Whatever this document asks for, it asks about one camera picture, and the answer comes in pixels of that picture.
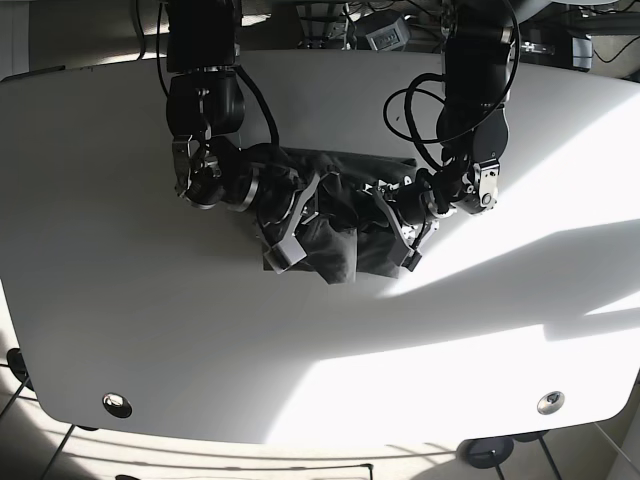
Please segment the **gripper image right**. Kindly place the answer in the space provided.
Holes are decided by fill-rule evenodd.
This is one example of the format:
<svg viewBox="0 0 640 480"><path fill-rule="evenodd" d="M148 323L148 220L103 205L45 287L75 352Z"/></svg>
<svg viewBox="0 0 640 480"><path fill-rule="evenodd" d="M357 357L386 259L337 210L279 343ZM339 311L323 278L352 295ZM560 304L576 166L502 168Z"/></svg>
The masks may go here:
<svg viewBox="0 0 640 480"><path fill-rule="evenodd" d="M403 179L399 183L365 183L363 193L373 198L391 228L394 243L390 255L423 255L427 241L439 229L439 218L430 207L431 192Z"/></svg>

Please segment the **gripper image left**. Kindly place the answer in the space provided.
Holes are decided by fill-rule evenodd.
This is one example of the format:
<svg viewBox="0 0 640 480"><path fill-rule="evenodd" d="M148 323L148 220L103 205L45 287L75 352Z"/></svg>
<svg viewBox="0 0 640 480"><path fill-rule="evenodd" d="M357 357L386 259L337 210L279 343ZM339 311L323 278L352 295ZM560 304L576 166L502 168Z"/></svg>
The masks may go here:
<svg viewBox="0 0 640 480"><path fill-rule="evenodd" d="M275 184L260 197L256 221L262 240L267 245L295 236L306 204L318 193L320 216L336 231L358 227L357 191L348 178L339 173L320 175L313 172L301 184Z"/></svg>

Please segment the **black robot arm image left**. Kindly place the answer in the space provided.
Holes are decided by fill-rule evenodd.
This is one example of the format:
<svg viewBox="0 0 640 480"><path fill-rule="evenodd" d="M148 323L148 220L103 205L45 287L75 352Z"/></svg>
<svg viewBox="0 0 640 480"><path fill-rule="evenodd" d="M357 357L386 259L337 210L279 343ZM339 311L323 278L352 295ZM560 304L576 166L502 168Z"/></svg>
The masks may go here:
<svg viewBox="0 0 640 480"><path fill-rule="evenodd" d="M164 1L166 121L175 191L191 206L250 218L262 242L354 247L358 218L340 155L282 145L274 115L239 64L238 1Z"/></svg>

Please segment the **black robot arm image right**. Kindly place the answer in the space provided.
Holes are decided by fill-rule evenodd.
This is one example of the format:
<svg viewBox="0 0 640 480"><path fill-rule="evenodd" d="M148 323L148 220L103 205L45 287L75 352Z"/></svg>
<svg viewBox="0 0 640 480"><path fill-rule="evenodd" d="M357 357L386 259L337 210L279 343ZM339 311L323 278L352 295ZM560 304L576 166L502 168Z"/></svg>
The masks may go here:
<svg viewBox="0 0 640 480"><path fill-rule="evenodd" d="M386 218L389 259L413 268L440 220L457 210L486 213L498 200L500 157L509 129L505 105L520 63L521 33L510 1L446 1L442 7L442 71L423 73L392 93L401 98L407 133L423 167L394 163L365 186ZM414 98L439 82L442 109L434 138L418 129Z"/></svg>

